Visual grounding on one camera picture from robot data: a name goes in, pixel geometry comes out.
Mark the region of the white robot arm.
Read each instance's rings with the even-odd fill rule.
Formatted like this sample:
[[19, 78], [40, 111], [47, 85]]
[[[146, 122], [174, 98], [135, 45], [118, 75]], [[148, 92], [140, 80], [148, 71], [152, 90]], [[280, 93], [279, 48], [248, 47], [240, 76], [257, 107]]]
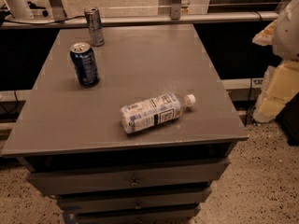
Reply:
[[279, 13], [272, 48], [284, 60], [299, 60], [299, 0], [291, 0]]

